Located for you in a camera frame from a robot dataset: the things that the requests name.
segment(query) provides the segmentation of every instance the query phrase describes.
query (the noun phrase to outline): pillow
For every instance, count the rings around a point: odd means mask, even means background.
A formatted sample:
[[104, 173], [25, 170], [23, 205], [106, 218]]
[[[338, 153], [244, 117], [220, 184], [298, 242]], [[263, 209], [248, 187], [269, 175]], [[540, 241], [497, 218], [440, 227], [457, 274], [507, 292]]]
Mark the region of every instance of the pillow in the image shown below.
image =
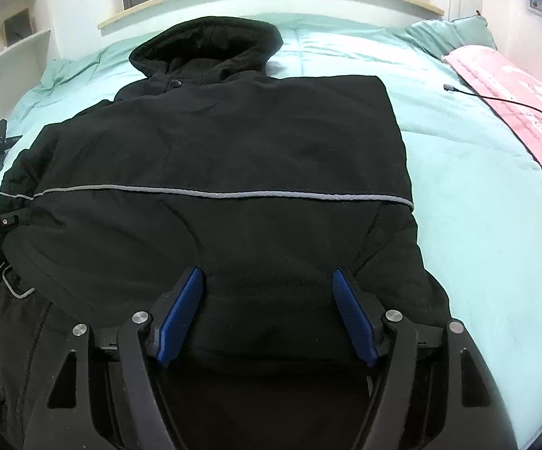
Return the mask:
[[[542, 82], [494, 49], [467, 45], [452, 51], [444, 60], [480, 95], [509, 99], [542, 110]], [[522, 105], [486, 101], [542, 166], [542, 113]]]
[[496, 49], [488, 21], [481, 15], [458, 20], [423, 20], [408, 27], [378, 27], [351, 20], [300, 13], [262, 13], [249, 16], [282, 29], [316, 30], [319, 32], [351, 35], [389, 42], [398, 39], [422, 49], [436, 59], [442, 59], [464, 45], [484, 45]]

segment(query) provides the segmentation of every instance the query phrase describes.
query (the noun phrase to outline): teal blanket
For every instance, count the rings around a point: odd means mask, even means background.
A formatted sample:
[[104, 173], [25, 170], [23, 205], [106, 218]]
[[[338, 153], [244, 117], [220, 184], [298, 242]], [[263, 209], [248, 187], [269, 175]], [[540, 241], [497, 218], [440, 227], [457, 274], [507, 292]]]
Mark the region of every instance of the teal blanket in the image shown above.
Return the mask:
[[[258, 17], [278, 25], [284, 38], [267, 65], [270, 75], [365, 74], [384, 81], [407, 146], [426, 267], [490, 366], [519, 446], [528, 446], [542, 428], [542, 170], [481, 100], [443, 90], [445, 83], [465, 84], [440, 57], [466, 44], [494, 47], [485, 20], [389, 29]], [[53, 62], [12, 112], [8, 133], [23, 138], [5, 170], [44, 125], [112, 99], [142, 78], [127, 57], [148, 38]]]

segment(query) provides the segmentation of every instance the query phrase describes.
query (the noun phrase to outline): black fabric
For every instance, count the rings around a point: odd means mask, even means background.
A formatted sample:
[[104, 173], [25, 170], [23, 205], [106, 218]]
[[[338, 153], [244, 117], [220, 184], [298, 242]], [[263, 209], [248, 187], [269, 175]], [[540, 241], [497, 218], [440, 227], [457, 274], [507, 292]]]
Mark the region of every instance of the black fabric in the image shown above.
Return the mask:
[[[189, 265], [203, 270], [206, 288], [180, 362], [199, 373], [227, 373], [236, 360], [259, 361], [263, 372], [322, 363], [349, 373], [360, 360], [332, 299], [338, 266], [386, 309], [417, 323], [449, 319], [446, 293], [417, 247], [404, 143], [383, 83], [270, 78], [264, 66], [281, 43], [263, 22], [177, 25], [130, 55], [145, 79], [46, 126], [7, 171], [0, 213], [29, 207], [32, 221], [6, 235], [2, 252], [19, 282], [36, 288], [19, 301], [0, 286], [0, 325], [8, 326], [0, 330], [0, 400], [8, 401], [0, 429], [11, 442], [23, 440], [55, 347], [75, 320], [121, 324]], [[102, 187], [60, 190], [90, 185]], [[326, 418], [310, 416], [305, 433]], [[234, 441], [248, 445], [252, 434]]]

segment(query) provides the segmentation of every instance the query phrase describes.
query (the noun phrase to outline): blue pad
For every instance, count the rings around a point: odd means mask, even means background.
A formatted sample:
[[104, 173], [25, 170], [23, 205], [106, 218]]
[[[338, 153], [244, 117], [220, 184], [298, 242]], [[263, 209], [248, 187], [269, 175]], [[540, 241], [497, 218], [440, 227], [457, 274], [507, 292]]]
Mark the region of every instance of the blue pad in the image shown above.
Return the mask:
[[163, 367], [166, 368], [179, 355], [203, 292], [204, 276], [199, 268], [195, 268], [161, 327], [156, 360]]
[[379, 356], [373, 344], [373, 327], [339, 269], [333, 272], [332, 292], [356, 354], [367, 366], [375, 366]]

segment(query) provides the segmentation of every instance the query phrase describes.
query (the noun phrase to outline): metal screw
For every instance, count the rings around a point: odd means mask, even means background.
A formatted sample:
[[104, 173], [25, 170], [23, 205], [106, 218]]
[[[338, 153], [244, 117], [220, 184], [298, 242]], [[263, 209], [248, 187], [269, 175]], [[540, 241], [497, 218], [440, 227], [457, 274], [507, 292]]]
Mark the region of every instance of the metal screw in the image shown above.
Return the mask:
[[450, 328], [452, 333], [457, 333], [458, 335], [465, 331], [465, 327], [460, 321], [450, 321], [448, 328]]
[[146, 311], [138, 311], [137, 313], [134, 313], [134, 315], [131, 317], [131, 320], [135, 324], [144, 323], [147, 319], [148, 319], [148, 313]]
[[390, 309], [389, 311], [386, 312], [386, 318], [389, 321], [398, 323], [398, 321], [402, 321], [402, 313], [398, 311], [397, 309]]
[[86, 332], [87, 332], [87, 326], [85, 324], [83, 324], [83, 323], [76, 324], [73, 327], [73, 334], [75, 336], [82, 336]]

